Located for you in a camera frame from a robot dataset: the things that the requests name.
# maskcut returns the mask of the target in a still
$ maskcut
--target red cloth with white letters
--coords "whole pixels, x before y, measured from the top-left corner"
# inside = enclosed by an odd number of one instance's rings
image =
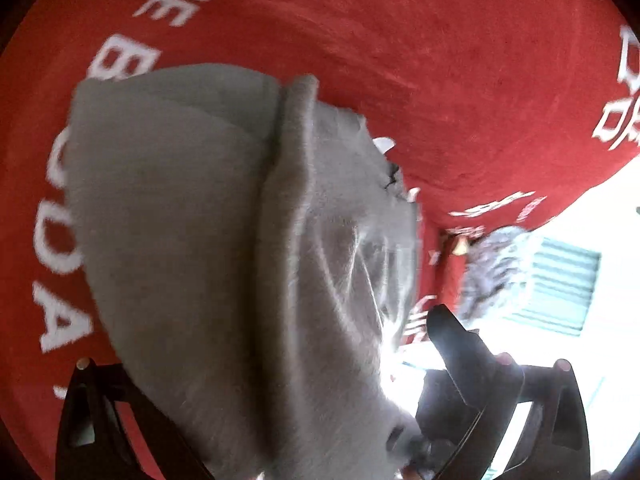
[[[429,294],[439,230],[535,228],[639,153],[638,57],[610,0],[38,0],[0,57],[0,416],[50,480],[56,394],[80,356],[116,360],[63,207],[59,134],[83,78],[313,73],[421,188]]]

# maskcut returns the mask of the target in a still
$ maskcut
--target black object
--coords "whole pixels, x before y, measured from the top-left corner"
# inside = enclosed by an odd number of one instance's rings
[[[131,382],[122,365],[81,359],[62,409],[56,480],[153,480],[140,469],[114,402],[128,402],[166,480],[214,480],[166,418]]]
[[[418,473],[424,478],[435,473],[436,480],[480,480],[516,405],[532,402],[520,440],[498,478],[589,479],[587,423],[568,361],[558,360],[552,368],[521,367],[508,354],[494,357],[443,304],[429,312],[427,332],[447,371],[427,371],[416,419],[427,441],[446,439],[457,447],[437,472],[414,460]]]

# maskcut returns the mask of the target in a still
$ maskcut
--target light blue shutter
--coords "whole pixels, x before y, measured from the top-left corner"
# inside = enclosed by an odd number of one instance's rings
[[[533,258],[529,304],[512,321],[578,336],[591,305],[600,253],[545,238]]]

